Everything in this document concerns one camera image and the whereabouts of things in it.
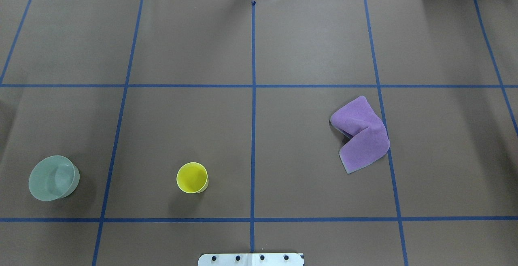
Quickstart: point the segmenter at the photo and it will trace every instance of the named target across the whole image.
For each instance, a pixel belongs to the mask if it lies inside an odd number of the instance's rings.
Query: folded towel
[[[347,174],[374,163],[389,151],[387,130],[364,96],[340,108],[330,122],[351,139],[338,154]]]

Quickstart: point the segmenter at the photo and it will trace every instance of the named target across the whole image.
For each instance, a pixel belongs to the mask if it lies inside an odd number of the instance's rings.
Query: horizontal blue line
[[[99,218],[24,218],[6,217],[0,218],[0,222],[99,222]]]
[[[402,217],[402,221],[518,220],[518,216],[429,216]]]
[[[186,87],[186,88],[501,88],[501,85],[413,85],[413,84],[257,84],[257,85],[225,85],[225,84],[1,84],[0,87]],[[518,85],[503,87],[517,88]]]
[[[250,222],[251,218],[105,218],[104,222]],[[518,216],[411,216],[401,221],[518,220]],[[399,221],[397,217],[257,217],[255,222],[370,222]],[[100,222],[100,218],[0,218],[0,222]]]
[[[250,218],[105,218],[104,222],[250,222]]]
[[[396,217],[259,217],[255,222],[398,221]]]

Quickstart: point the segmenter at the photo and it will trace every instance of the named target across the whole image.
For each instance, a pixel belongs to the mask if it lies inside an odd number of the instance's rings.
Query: white bracket
[[[304,266],[304,254],[204,254],[198,259],[198,266]]]

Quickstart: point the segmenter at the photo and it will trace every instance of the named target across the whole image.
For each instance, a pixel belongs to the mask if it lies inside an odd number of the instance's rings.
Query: purple cloth
[[[389,151],[387,130],[364,96],[340,108],[330,122],[351,138],[338,154],[347,174],[374,163]]]

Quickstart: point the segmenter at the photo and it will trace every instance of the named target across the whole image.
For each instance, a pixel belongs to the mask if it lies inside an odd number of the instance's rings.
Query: gray table
[[[516,265],[516,19],[518,0],[0,0],[0,264]],[[329,116],[360,95],[392,148],[347,175]],[[39,202],[49,155],[81,181]],[[189,161],[203,194],[176,187]]]

